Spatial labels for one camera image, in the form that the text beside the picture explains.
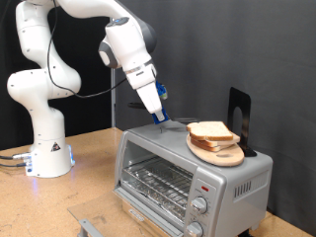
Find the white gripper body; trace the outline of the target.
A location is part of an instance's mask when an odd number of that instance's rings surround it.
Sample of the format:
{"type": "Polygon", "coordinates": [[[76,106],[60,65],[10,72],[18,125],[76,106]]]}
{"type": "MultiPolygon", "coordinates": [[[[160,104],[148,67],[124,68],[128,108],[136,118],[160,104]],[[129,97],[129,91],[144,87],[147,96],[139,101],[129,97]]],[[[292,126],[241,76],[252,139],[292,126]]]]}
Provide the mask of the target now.
{"type": "Polygon", "coordinates": [[[156,69],[152,63],[143,64],[125,72],[127,81],[140,97],[150,114],[162,110],[161,101],[156,89],[156,69]]]}

